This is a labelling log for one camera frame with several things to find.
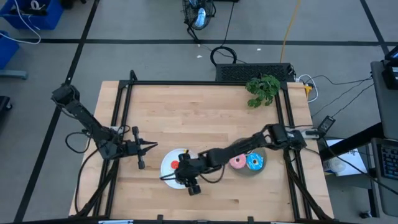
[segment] blue bin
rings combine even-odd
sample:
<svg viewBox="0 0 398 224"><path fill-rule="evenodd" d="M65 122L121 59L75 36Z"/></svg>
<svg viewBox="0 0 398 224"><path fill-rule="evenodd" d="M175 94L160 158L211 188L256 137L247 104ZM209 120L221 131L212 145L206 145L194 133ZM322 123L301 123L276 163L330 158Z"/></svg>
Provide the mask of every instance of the blue bin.
<svg viewBox="0 0 398 224"><path fill-rule="evenodd" d="M30 21L27 15L22 14L24 21L34 29L36 26L39 29L52 30L58 24L63 13L63 8L59 0L36 0L39 5L45 4L47 6L47 16L31 16ZM17 0L19 9L22 10L24 7L30 7L30 1ZM5 18L5 20L10 23L15 29L28 29L28 27L21 21L18 14L10 14L10 10L15 5L14 0L7 0L5 5L0 10L0 17Z"/></svg>
<svg viewBox="0 0 398 224"><path fill-rule="evenodd" d="M0 30L0 33L8 36L8 33L5 31ZM19 45L17 42L0 35L0 69L3 69L7 65L18 48Z"/></svg>

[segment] concrete floor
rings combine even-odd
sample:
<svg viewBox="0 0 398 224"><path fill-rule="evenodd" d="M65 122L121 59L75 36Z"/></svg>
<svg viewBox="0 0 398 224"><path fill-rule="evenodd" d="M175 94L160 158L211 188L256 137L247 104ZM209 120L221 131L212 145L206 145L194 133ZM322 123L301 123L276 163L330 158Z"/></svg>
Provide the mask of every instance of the concrete floor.
<svg viewBox="0 0 398 224"><path fill-rule="evenodd" d="M235 4L228 40L282 40L295 7L295 0L250 0ZM12 222L25 192L32 169L42 147L55 109L52 90L74 74L72 84L81 101L94 111L103 80L127 79L134 69L140 80L214 80L215 68L210 51L196 44L85 44L76 70L71 63L82 37L94 0L75 3L65 11L58 27L40 34L50 42L21 45L7 69L26 70L29 79L0 79L0 95L12 98L14 109L1 126L0 134L0 223ZM382 37L391 45L398 42L395 0L366 0ZM232 3L216 2L217 15L199 31L200 39L223 40ZM181 0L100 0L87 35L88 40L188 40ZM15 38L34 38L29 31L13 29L0 19L0 29ZM68 39L69 44L62 43ZM302 0L285 48L285 62L297 74L325 75L334 82L348 82L369 76L370 62L384 56L360 0ZM281 45L226 44L247 63L278 62ZM218 45L208 44L214 48ZM216 56L217 62L230 58ZM372 81L346 94L313 118L315 125L332 115ZM333 86L324 78L316 79L318 100L310 104L312 113L329 103L352 85ZM347 138L380 120L374 89L365 91L354 103L336 116L329 136ZM65 136L80 130L79 123L61 115L47 157L35 186L24 220L67 217L82 157L69 151ZM73 140L83 146L85 140ZM362 220L358 212L369 209L363 189L328 183L335 217L345 222L397 223L398 218Z"/></svg>

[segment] potted plant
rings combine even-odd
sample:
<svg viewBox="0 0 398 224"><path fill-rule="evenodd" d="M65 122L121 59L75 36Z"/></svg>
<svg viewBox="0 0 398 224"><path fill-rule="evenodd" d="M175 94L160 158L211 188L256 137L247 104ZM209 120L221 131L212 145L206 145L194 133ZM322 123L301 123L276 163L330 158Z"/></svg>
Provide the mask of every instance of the potted plant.
<svg viewBox="0 0 398 224"><path fill-rule="evenodd" d="M265 101L265 106L269 106L273 102L279 88L280 82L272 75L260 74L259 78L252 78L246 83L246 89L257 97L249 100L248 106L257 108L263 101Z"/></svg>

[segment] pink donut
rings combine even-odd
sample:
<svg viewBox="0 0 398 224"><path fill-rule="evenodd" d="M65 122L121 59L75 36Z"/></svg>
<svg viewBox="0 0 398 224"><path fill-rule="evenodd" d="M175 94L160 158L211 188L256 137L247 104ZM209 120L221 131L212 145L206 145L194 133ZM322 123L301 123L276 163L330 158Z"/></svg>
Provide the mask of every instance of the pink donut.
<svg viewBox="0 0 398 224"><path fill-rule="evenodd" d="M240 154L229 160L229 164L235 169L242 169L246 165L246 156L244 154Z"/></svg>

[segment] wooden table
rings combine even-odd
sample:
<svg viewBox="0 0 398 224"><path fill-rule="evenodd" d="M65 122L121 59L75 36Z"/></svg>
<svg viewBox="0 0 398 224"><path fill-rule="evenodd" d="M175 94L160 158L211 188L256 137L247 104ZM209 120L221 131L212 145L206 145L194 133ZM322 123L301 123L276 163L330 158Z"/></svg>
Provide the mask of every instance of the wooden table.
<svg viewBox="0 0 398 224"><path fill-rule="evenodd" d="M95 117L102 125L110 125L117 86L118 82L102 84L95 110ZM302 84L288 86L295 124L312 124ZM163 214L165 220L245 221L253 216L256 221L293 221L282 151L267 150L266 168L255 177L240 177L227 166L223 180L217 184L198 179L202 193L193 197L186 189L171 189L159 180L162 159L172 149L200 152L226 147L238 138L251 136L265 124L278 123L275 103L250 109L246 102L251 97L244 86L134 85L127 124L138 126L142 138L157 141L159 145L144 157L144 170L138 169L137 157L121 159L111 218L153 220ZM282 108L287 121L284 104ZM132 133L125 138L133 139ZM318 150L315 141L307 144L308 148ZM90 144L85 157L94 150L94 144ZM332 217L321 160L308 151L302 151L301 155L307 189ZM80 209L97 188L102 163L97 153L82 172ZM219 175L219 172L210 174L209 179ZM296 190L300 216L304 218L301 194ZM104 213L107 195L103 194L100 214Z"/></svg>

